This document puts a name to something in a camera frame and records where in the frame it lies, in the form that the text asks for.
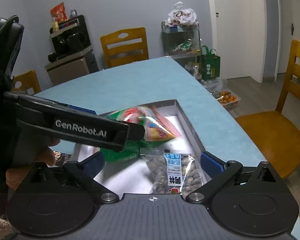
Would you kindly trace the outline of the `person's left hand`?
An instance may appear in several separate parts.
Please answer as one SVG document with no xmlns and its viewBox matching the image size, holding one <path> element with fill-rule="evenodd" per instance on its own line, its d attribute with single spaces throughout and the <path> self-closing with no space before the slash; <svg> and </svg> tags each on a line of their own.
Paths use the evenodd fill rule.
<svg viewBox="0 0 300 240">
<path fill-rule="evenodd" d="M 46 163 L 48 166 L 54 166 L 56 164 L 56 158 L 53 150 L 51 150 L 50 146 L 56 146 L 61 142 L 60 139 L 57 138 L 49 138 L 45 142 L 45 146 L 41 146 L 35 156 L 34 160 L 28 164 L 18 164 L 13 168 L 9 168 L 6 171 L 6 184 L 9 188 L 16 190 L 27 174 L 30 172 L 34 163 Z"/>
</svg>

